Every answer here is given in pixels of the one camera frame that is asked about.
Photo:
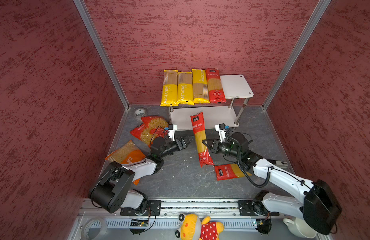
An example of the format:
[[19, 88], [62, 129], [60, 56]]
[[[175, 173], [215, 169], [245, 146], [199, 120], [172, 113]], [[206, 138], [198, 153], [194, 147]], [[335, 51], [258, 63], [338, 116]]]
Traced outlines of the red spaghetti bag back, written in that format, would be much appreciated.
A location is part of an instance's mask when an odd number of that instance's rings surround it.
[[209, 153], [208, 148], [203, 144], [203, 140], [206, 140], [205, 132], [205, 120], [203, 112], [199, 112], [196, 115], [191, 116], [192, 128], [195, 136], [195, 142], [198, 151], [198, 158], [201, 168], [203, 166], [213, 166], [214, 162]]

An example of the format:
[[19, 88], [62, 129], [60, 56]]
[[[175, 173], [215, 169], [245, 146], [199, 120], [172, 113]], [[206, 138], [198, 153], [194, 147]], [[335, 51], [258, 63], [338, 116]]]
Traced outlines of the red spaghetti bag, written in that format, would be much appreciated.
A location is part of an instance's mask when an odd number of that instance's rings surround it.
[[225, 104], [224, 94], [220, 72], [218, 69], [206, 69], [207, 85], [209, 91], [209, 101], [211, 104]]
[[198, 158], [201, 168], [203, 166], [213, 166], [214, 162], [209, 153], [208, 148], [203, 144], [203, 140], [206, 140], [205, 132], [205, 120], [203, 112], [199, 112], [196, 115], [191, 116], [192, 128], [195, 136], [195, 142], [198, 151]]
[[214, 166], [217, 181], [231, 180], [245, 177], [237, 164]]

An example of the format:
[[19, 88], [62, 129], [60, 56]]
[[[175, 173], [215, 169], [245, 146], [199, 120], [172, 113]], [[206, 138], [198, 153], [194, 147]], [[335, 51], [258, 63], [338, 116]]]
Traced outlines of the red spaghetti bag front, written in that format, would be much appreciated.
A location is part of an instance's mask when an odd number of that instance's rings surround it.
[[217, 181], [231, 180], [245, 177], [237, 164], [214, 166]]

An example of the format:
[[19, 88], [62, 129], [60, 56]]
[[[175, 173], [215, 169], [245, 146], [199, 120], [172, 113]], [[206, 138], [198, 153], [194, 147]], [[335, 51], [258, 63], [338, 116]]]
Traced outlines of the yellow spaghetti bag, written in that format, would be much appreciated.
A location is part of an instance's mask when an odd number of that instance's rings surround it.
[[209, 91], [206, 78], [206, 71], [192, 69], [193, 102], [194, 104], [209, 104]]
[[177, 104], [194, 106], [192, 72], [178, 73]]
[[164, 70], [161, 107], [178, 106], [178, 70]]

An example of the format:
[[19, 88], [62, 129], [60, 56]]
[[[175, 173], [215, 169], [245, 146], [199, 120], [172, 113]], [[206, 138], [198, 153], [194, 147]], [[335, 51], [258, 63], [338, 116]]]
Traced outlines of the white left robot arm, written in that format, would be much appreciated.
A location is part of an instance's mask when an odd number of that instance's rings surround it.
[[132, 209], [138, 215], [143, 215], [148, 210], [148, 197], [132, 190], [132, 183], [159, 172], [164, 165], [164, 157], [186, 149], [191, 142], [191, 137], [174, 140], [158, 137], [151, 144], [150, 154], [143, 160], [133, 164], [110, 163], [90, 191], [92, 204], [111, 214], [121, 208]]

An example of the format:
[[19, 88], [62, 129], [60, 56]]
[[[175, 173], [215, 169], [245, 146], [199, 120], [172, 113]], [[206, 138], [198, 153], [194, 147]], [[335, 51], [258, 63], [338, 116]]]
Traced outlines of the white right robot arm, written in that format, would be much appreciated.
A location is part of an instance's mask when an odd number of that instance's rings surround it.
[[265, 181], [257, 184], [263, 188], [272, 183], [289, 197], [278, 196], [262, 191], [253, 200], [254, 211], [258, 215], [266, 212], [278, 212], [303, 219], [314, 231], [328, 235], [337, 226], [336, 222], [342, 213], [342, 208], [330, 186], [323, 180], [311, 181], [291, 174], [269, 160], [249, 149], [249, 141], [241, 133], [226, 134], [224, 140], [206, 139], [203, 145], [214, 154], [224, 154], [236, 159], [239, 169], [247, 179], [248, 170]]

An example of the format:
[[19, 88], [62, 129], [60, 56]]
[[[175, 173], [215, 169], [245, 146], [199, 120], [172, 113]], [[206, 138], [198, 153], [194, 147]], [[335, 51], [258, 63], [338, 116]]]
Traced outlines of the white two-tier shelf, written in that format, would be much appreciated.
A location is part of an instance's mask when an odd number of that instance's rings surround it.
[[241, 115], [250, 98], [254, 96], [254, 92], [243, 75], [223, 75], [221, 81], [226, 103], [170, 107], [170, 124], [176, 125], [178, 131], [191, 131], [193, 129], [191, 116], [202, 112], [205, 129], [214, 129], [219, 124], [232, 128], [238, 127]]

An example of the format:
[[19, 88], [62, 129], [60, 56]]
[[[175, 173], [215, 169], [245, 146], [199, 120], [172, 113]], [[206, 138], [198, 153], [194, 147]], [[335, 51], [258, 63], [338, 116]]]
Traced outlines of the red macaroni bag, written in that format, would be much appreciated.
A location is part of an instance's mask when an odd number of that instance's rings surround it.
[[167, 120], [161, 116], [148, 116], [141, 118], [142, 123], [133, 129], [130, 134], [149, 147], [157, 137], [166, 137], [169, 127]]

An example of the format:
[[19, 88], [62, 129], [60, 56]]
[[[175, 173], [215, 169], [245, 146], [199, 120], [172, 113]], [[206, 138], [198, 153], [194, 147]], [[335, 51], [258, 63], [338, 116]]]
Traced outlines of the orange macaroni bag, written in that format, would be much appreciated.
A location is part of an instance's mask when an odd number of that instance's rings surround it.
[[109, 162], [132, 164], [143, 160], [146, 155], [133, 143], [132, 140], [106, 157]]

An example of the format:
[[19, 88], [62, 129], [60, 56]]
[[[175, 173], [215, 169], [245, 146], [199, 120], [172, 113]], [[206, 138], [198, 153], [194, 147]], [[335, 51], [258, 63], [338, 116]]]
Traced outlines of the yellow plush toy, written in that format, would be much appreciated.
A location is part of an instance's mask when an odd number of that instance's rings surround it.
[[209, 216], [201, 220], [196, 214], [180, 214], [179, 221], [181, 226], [175, 235], [181, 240], [219, 240], [225, 230], [221, 222], [212, 222]]

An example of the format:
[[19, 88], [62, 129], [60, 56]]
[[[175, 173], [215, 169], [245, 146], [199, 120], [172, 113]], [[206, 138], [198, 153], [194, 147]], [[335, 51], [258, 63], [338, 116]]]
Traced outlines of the white ceramic cup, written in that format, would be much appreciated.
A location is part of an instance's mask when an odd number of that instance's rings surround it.
[[288, 230], [297, 237], [314, 239], [317, 236], [317, 232], [302, 219], [284, 218], [283, 223], [287, 226]]

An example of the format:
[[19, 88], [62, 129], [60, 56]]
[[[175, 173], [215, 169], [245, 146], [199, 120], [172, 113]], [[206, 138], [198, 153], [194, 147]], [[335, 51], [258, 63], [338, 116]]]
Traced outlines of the clear tape roll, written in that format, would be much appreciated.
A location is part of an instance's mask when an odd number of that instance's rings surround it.
[[102, 218], [89, 219], [81, 229], [82, 240], [102, 240], [107, 234], [108, 223]]

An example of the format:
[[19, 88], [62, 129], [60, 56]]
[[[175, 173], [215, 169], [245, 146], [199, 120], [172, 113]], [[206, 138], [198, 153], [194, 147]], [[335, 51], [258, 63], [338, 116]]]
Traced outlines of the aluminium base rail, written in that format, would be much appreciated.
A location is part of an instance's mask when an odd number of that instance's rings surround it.
[[222, 240], [296, 240], [283, 223], [291, 216], [273, 212], [257, 215], [252, 201], [240, 199], [153, 199], [148, 210], [138, 215], [132, 209], [115, 213], [96, 208], [86, 199], [69, 234], [70, 240], [81, 240], [83, 225], [92, 218], [108, 223], [103, 240], [174, 240], [174, 231], [180, 227], [180, 214], [196, 214], [201, 219], [210, 216], [221, 222], [225, 231]]

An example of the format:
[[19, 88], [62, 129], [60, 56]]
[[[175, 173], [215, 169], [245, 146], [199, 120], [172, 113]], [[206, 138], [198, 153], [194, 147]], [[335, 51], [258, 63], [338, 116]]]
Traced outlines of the aluminium corner post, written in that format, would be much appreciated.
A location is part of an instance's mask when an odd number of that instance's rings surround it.
[[284, 67], [282, 68], [279, 76], [276, 79], [274, 86], [272, 87], [271, 91], [269, 92], [268, 96], [266, 97], [262, 109], [263, 111], [267, 111], [268, 107], [270, 106], [273, 98], [276, 96], [276, 93], [280, 89], [282, 83], [286, 79], [288, 73], [290, 72], [292, 66], [296, 62], [297, 58], [299, 57], [301, 51], [305, 47], [306, 43], [308, 42], [310, 36], [312, 35], [313, 31], [317, 27], [319, 21], [321, 20], [322, 16], [324, 15], [325, 11], [329, 7], [331, 0], [319, 0], [316, 7], [314, 8], [311, 16], [309, 17], [302, 33], [300, 34], [295, 46], [293, 47]]
[[74, 0], [73, 1], [78, 12], [79, 12], [79, 15], [89, 33], [89, 36], [92, 40], [92, 42], [94, 43], [95, 47], [96, 47], [96, 50], [105, 66], [105, 69], [110, 77], [110, 79], [112, 80], [112, 83], [119, 95], [119, 98], [120, 100], [122, 101], [122, 104], [124, 106], [124, 108], [128, 111], [130, 109], [130, 103], [127, 99], [127, 96], [121, 86], [121, 83], [119, 81], [119, 78], [116, 74], [116, 71], [111, 63], [111, 60], [107, 54], [107, 51], [101, 41], [101, 38], [98, 34], [98, 31], [96, 30], [96, 27], [95, 27], [95, 24], [89, 14], [89, 11], [87, 9], [87, 6], [85, 4], [85, 2], [83, 0]]

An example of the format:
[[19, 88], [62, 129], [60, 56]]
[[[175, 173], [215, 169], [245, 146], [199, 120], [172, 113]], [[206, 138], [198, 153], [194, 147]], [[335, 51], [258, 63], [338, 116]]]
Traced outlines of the aluminium corner post right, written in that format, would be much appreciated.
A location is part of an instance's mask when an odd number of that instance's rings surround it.
[[321, 20], [322, 16], [324, 15], [325, 11], [329, 7], [331, 0], [319, 0], [316, 7], [314, 8], [311, 16], [309, 17], [302, 33], [300, 34], [295, 46], [293, 47], [284, 67], [282, 68], [279, 76], [276, 79], [274, 86], [272, 87], [271, 91], [269, 92], [268, 96], [266, 97], [262, 109], [263, 111], [267, 111], [268, 107], [270, 106], [273, 98], [276, 96], [276, 93], [280, 89], [282, 83], [286, 79], [288, 73], [290, 72], [292, 66], [296, 62], [297, 58], [299, 57], [301, 51], [305, 47], [306, 43], [308, 42], [310, 36], [312, 35], [313, 31], [317, 27], [319, 21]]

